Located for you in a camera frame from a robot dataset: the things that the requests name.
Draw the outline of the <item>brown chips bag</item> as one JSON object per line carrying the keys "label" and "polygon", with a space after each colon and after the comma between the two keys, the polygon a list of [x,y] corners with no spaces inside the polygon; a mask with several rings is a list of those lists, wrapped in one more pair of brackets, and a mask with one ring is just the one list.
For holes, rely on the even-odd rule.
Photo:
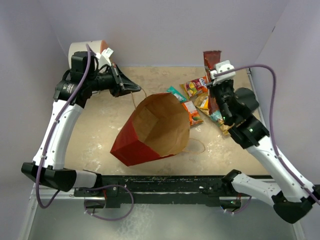
{"label": "brown chips bag", "polygon": [[221,132],[227,136],[229,135],[229,129],[231,128],[228,125],[225,125],[222,114],[219,110],[214,111],[209,115],[210,119],[219,127]]}

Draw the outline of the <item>teal snack packet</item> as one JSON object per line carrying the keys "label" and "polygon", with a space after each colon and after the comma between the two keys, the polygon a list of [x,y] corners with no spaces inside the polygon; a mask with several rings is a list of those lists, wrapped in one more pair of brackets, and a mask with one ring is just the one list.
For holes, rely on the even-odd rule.
{"label": "teal snack packet", "polygon": [[171,93],[172,95],[174,95],[180,103],[184,103],[187,101],[187,98],[184,97],[177,89],[175,89],[173,86],[170,86],[167,90],[167,93]]}

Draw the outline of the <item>yellow snack packet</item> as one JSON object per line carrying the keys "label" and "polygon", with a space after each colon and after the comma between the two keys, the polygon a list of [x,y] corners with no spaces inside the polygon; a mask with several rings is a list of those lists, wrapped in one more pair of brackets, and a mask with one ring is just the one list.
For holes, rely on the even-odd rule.
{"label": "yellow snack packet", "polygon": [[204,92],[200,94],[195,100],[194,100],[194,106],[198,108],[201,112],[203,112],[205,115],[210,115],[209,110],[209,95],[207,92]]}

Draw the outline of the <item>Fox's candy packet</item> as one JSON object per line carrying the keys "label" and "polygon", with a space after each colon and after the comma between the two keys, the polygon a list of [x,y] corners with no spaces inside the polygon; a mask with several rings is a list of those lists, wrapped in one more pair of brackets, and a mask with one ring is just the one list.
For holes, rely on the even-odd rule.
{"label": "Fox's candy packet", "polygon": [[196,78],[191,81],[187,81],[179,86],[182,88],[183,92],[186,95],[187,99],[190,99],[194,96],[198,96],[202,93],[207,93],[208,89],[206,84],[208,83],[208,79],[206,76]]}

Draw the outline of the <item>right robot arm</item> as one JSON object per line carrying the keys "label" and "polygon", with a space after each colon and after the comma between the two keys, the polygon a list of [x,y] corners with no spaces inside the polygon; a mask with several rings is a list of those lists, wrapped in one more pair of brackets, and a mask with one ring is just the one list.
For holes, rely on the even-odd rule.
{"label": "right robot arm", "polygon": [[208,90],[222,119],[231,125],[231,138],[254,156],[275,181],[267,183],[234,169],[222,178],[223,192],[228,196],[242,193],[254,197],[270,205],[287,223],[301,220],[320,199],[320,187],[298,173],[272,145],[270,132],[253,114],[259,107],[255,93],[245,87],[235,90],[232,79],[211,85]]}

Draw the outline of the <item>red paper bag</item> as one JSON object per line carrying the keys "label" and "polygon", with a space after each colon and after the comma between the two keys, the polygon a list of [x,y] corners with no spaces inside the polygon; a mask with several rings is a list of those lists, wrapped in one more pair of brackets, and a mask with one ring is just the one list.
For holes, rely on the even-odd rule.
{"label": "red paper bag", "polygon": [[151,94],[134,109],[112,145],[110,153],[127,167],[179,153],[201,154],[188,150],[190,119],[187,110],[170,92]]}

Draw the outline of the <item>orange snack packet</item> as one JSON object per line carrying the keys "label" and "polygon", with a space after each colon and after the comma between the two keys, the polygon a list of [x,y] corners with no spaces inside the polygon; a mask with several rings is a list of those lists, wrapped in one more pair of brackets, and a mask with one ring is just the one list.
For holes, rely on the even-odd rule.
{"label": "orange snack packet", "polygon": [[192,101],[183,102],[181,105],[188,112],[190,126],[201,124],[203,122],[203,119]]}

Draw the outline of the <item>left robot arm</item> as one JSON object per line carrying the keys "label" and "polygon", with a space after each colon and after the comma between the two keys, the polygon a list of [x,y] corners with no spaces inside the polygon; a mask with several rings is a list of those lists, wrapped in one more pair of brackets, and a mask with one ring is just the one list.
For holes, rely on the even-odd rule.
{"label": "left robot arm", "polygon": [[85,188],[91,196],[103,191],[99,174],[65,168],[67,146],[73,128],[94,91],[108,90],[114,97],[141,91],[115,63],[98,62],[95,53],[77,51],[71,66],[56,85],[51,118],[44,139],[32,162],[25,162],[21,171],[38,186],[67,192]]}

